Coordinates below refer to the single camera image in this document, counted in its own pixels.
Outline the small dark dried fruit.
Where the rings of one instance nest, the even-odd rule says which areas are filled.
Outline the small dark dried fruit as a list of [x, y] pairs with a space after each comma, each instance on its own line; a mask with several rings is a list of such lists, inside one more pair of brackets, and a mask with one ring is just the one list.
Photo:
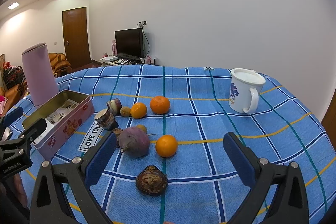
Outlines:
[[120, 136], [120, 134], [123, 132], [123, 130], [122, 129], [120, 129], [120, 128], [115, 128], [113, 131], [112, 131], [112, 133], [114, 133], [115, 135], [116, 135], [116, 138], [118, 139], [119, 138], [119, 136]]

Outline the cut sugarcane piece front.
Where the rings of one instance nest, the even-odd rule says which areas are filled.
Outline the cut sugarcane piece front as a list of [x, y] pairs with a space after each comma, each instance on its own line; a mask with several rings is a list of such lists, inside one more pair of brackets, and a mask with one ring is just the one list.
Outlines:
[[118, 123], [109, 109], [101, 110], [95, 115], [94, 119], [103, 129], [107, 131], [112, 131], [118, 128]]

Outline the cut sugarcane piece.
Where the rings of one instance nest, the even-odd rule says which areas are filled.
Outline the cut sugarcane piece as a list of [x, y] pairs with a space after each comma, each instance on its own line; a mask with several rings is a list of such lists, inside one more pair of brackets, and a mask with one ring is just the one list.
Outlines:
[[112, 131], [118, 128], [118, 123], [109, 109], [101, 110], [95, 115], [94, 119], [103, 129], [107, 131]]
[[107, 103], [108, 110], [114, 115], [118, 116], [120, 115], [120, 110], [122, 108], [121, 101], [118, 98], [109, 100]]

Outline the dark brown mangosteen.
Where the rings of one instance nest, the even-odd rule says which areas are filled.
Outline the dark brown mangosteen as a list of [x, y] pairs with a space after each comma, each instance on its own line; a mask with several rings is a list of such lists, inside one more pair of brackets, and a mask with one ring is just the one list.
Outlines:
[[167, 176], [155, 165], [148, 165], [135, 179], [137, 189], [150, 196], [163, 194], [167, 185]]

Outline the cut sugarcane piece back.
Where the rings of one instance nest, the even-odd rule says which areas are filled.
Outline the cut sugarcane piece back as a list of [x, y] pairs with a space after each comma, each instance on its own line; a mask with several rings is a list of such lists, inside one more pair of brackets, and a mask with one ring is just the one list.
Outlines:
[[122, 108], [121, 101], [118, 98], [109, 100], [107, 103], [108, 110], [114, 115], [118, 116], [120, 115], [120, 110]]

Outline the brown longan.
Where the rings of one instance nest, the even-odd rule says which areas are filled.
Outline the brown longan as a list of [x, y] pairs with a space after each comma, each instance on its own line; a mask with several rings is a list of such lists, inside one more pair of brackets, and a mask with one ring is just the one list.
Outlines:
[[131, 116], [131, 108], [124, 106], [120, 109], [120, 115], [123, 117], [130, 117]]
[[138, 124], [138, 125], [136, 125], [136, 127], [141, 129], [144, 133], [147, 133], [147, 128], [144, 125]]

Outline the orange fruit front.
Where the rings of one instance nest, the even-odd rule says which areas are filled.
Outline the orange fruit front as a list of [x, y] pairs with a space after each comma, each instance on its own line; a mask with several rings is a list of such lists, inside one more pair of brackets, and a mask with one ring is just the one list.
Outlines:
[[178, 142], [172, 135], [161, 136], [155, 144], [155, 150], [157, 154], [164, 158], [174, 156], [177, 149]]

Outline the orange fruit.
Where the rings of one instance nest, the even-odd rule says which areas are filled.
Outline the orange fruit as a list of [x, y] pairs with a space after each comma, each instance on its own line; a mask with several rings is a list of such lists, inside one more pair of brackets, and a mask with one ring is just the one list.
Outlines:
[[150, 108], [154, 114], [166, 114], [170, 109], [170, 101], [164, 96], [155, 96], [150, 101]]
[[178, 142], [172, 135], [161, 136], [155, 144], [155, 150], [157, 154], [164, 158], [174, 156], [177, 149]]
[[137, 102], [130, 108], [130, 114], [134, 119], [141, 119], [146, 115], [146, 113], [147, 107], [142, 102]]

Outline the paper leaflet in tin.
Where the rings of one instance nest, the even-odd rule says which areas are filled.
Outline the paper leaflet in tin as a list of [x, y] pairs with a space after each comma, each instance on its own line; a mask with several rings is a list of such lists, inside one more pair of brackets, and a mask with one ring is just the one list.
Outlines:
[[67, 116], [76, 106], [77, 102], [67, 99], [59, 108], [45, 118], [47, 123], [46, 130], [39, 135], [33, 144], [37, 145], [65, 116]]

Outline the orange fruit back left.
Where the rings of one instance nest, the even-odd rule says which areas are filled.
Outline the orange fruit back left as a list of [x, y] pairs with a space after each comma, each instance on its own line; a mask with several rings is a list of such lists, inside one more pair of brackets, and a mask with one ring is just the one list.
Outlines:
[[142, 102], [137, 102], [130, 108], [130, 114], [134, 119], [141, 119], [146, 115], [146, 113], [147, 107]]

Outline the blue plaid tablecloth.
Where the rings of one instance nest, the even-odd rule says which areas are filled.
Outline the blue plaid tablecloth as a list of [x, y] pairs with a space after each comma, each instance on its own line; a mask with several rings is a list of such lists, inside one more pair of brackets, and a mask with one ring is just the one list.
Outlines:
[[[248, 193], [223, 148], [232, 131], [257, 156], [302, 171], [309, 220], [317, 223], [335, 200], [335, 151], [312, 112], [271, 77], [254, 114], [239, 114], [228, 103], [227, 69], [164, 68], [150, 65], [94, 68], [57, 79], [61, 90], [91, 96], [94, 109], [110, 98], [124, 106], [149, 104], [155, 96], [170, 101], [166, 115], [148, 111], [142, 119], [118, 118], [121, 128], [143, 124], [155, 143], [162, 135], [178, 141], [177, 153], [161, 158], [150, 147], [140, 159], [115, 151], [92, 193], [112, 223], [224, 223]], [[141, 193], [135, 179], [155, 165], [168, 179], [159, 196]]]

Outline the white TV stand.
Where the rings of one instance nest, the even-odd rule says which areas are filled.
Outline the white TV stand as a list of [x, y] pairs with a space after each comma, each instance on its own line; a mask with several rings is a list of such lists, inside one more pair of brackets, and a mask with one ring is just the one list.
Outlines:
[[105, 56], [102, 57], [99, 60], [99, 63], [101, 64], [102, 67], [107, 67], [107, 66], [122, 66], [122, 65], [158, 65], [158, 61], [156, 58], [151, 57], [147, 55], [146, 57], [142, 58], [132, 58], [132, 59], [127, 59], [127, 58], [122, 58], [122, 57], [117, 57], [117, 56]]

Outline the brown wooden door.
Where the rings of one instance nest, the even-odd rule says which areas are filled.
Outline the brown wooden door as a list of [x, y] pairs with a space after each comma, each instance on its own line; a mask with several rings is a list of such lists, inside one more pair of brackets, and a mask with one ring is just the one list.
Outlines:
[[67, 60], [73, 69], [81, 68], [91, 61], [87, 8], [80, 7], [62, 12], [63, 40]]

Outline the white printed mug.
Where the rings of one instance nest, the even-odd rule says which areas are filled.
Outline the white printed mug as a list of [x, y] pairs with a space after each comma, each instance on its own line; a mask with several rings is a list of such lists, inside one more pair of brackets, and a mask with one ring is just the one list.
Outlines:
[[259, 95], [266, 79], [254, 70], [231, 70], [229, 106], [242, 114], [253, 114], [259, 104]]

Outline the black television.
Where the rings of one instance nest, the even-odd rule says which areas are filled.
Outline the black television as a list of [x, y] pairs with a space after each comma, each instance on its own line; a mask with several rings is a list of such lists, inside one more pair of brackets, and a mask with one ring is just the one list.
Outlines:
[[115, 31], [118, 56], [144, 57], [142, 28]]

